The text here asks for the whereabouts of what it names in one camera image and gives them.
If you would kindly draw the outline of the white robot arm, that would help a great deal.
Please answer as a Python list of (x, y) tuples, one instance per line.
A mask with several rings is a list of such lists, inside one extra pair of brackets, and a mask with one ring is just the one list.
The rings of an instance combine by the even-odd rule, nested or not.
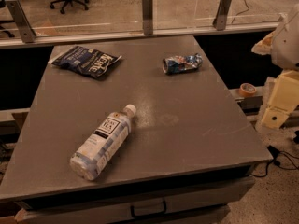
[(275, 31), (256, 43), (251, 51), (270, 55), (272, 64), (282, 69), (266, 102), (261, 123), (278, 129), (299, 106), (299, 4), (296, 4)]

